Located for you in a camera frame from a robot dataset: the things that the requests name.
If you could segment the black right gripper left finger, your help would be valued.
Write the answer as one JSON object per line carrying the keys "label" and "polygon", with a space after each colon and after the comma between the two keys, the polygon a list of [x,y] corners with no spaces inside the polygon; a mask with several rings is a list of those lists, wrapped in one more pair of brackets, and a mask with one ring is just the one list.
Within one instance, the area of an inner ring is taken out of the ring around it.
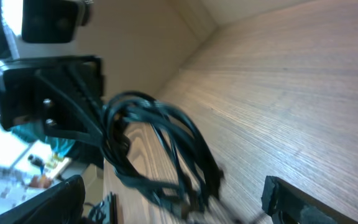
{"label": "black right gripper left finger", "polygon": [[85,185],[73,175],[21,205],[0,214],[0,224],[75,224],[81,220]]}

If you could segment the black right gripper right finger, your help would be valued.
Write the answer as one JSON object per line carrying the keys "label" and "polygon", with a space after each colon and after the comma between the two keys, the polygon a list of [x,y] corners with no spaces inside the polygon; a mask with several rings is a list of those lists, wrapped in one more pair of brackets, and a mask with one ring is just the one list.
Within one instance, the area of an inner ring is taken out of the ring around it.
{"label": "black right gripper right finger", "polygon": [[356,221],[275,176],[266,176],[262,210],[279,224],[342,224]]}

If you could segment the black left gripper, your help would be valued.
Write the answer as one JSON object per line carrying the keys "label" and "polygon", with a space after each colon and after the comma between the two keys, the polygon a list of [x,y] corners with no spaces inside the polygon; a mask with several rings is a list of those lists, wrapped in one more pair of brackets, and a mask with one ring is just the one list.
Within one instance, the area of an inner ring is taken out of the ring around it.
{"label": "black left gripper", "polygon": [[44,134],[99,146],[103,61],[94,55],[0,59],[0,124],[39,122]]}

